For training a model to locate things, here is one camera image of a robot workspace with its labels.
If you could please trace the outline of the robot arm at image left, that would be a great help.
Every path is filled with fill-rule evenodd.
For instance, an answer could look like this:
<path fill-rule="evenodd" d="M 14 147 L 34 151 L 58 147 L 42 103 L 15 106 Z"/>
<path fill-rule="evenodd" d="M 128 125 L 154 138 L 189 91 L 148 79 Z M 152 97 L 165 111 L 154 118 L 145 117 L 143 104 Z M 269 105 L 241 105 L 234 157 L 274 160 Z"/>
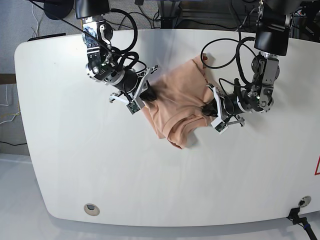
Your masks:
<path fill-rule="evenodd" d="M 112 8 L 107 0 L 76 0 L 75 16 L 82 20 L 82 38 L 87 48 L 87 75 L 96 82 L 105 83 L 117 89 L 109 101 L 120 101 L 131 114 L 145 107 L 145 102 L 157 99 L 149 78 L 158 70 L 158 66 L 144 66 L 135 71 L 134 65 L 140 62 L 140 56 L 133 51 L 138 40 L 138 27 L 133 17 L 126 11 Z M 125 49 L 112 45 L 113 28 L 104 19 L 107 13 L 119 13 L 127 17 L 133 27 L 133 40 Z"/>

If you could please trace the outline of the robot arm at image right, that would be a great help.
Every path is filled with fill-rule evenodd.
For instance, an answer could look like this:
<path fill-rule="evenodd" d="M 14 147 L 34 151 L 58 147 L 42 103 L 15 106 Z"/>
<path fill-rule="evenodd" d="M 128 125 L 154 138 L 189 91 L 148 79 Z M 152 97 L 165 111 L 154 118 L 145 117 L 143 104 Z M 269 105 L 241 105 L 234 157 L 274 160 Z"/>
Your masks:
<path fill-rule="evenodd" d="M 244 126 L 243 113 L 270 111 L 274 104 L 274 83 L 280 74 L 278 57 L 287 54 L 294 12 L 301 3 L 300 0 L 261 0 L 255 36 L 240 36 L 236 40 L 232 60 L 237 64 L 239 78 L 231 83 L 233 93 L 227 93 L 223 87 L 217 88 L 211 83 L 207 85 L 213 93 L 213 100 L 202 108 L 202 113 L 213 117 L 211 126 L 219 134 L 230 125 Z M 241 47 L 250 41 L 259 51 L 251 63 L 252 81 L 246 79 L 240 59 Z"/>

